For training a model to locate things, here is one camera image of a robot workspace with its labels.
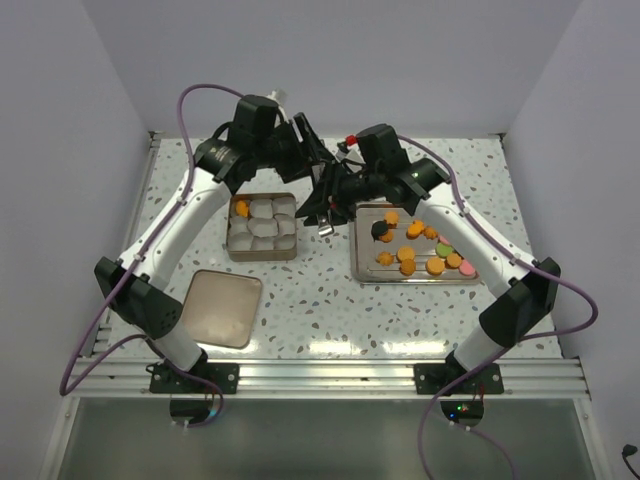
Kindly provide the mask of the black sandwich cookie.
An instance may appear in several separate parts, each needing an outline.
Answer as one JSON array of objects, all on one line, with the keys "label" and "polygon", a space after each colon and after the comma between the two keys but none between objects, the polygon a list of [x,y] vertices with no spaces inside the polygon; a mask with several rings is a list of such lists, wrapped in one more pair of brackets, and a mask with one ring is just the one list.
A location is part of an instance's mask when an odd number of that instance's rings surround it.
[{"label": "black sandwich cookie", "polygon": [[386,235],[389,231],[388,224],[384,221],[376,221],[371,226],[371,235],[374,240]]}]

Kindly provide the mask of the orange swirl cookie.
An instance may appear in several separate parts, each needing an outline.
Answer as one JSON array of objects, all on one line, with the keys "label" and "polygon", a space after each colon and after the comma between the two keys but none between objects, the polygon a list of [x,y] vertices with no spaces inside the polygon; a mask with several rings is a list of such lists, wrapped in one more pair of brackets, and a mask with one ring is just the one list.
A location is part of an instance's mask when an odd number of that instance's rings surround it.
[{"label": "orange swirl cookie", "polygon": [[395,211],[388,210],[384,214],[384,221],[389,228],[396,228],[399,222],[399,215]]}]

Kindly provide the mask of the metal tongs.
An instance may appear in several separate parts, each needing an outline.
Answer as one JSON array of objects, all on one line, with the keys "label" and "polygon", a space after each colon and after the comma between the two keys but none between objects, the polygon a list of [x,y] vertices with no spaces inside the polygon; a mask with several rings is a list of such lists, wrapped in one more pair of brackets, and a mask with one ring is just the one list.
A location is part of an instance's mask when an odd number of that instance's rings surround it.
[{"label": "metal tongs", "polygon": [[327,238],[335,233],[331,211],[318,215],[317,223],[320,238]]}]

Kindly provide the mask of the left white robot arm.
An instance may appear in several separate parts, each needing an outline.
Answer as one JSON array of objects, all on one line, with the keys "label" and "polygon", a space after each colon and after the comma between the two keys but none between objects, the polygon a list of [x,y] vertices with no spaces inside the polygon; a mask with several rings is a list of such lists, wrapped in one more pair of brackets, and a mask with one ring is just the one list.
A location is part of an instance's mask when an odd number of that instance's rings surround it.
[{"label": "left white robot arm", "polygon": [[207,356],[181,320],[181,303],[165,291],[179,261],[259,170],[273,169],[289,183],[331,155],[305,114],[286,118],[275,100],[258,95],[243,96],[233,119],[187,153],[188,169],[159,216],[117,259],[102,258],[95,275],[108,307],[145,335],[174,366],[175,384],[193,393],[207,383]]}]

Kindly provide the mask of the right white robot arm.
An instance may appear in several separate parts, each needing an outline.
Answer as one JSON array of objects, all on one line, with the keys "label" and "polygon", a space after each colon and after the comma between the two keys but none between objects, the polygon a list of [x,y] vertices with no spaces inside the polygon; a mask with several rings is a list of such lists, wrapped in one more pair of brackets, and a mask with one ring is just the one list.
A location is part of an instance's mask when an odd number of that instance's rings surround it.
[{"label": "right white robot arm", "polygon": [[313,190],[296,215],[307,225],[323,216],[346,223],[356,204],[383,197],[452,242],[495,298],[446,359],[447,384],[468,392],[480,382],[483,363],[513,348],[551,312],[558,289],[552,279],[560,267],[512,246],[462,198],[443,161],[432,153],[410,160],[391,126],[365,129],[355,141],[364,162],[358,172],[347,169],[314,134],[303,136]]}]

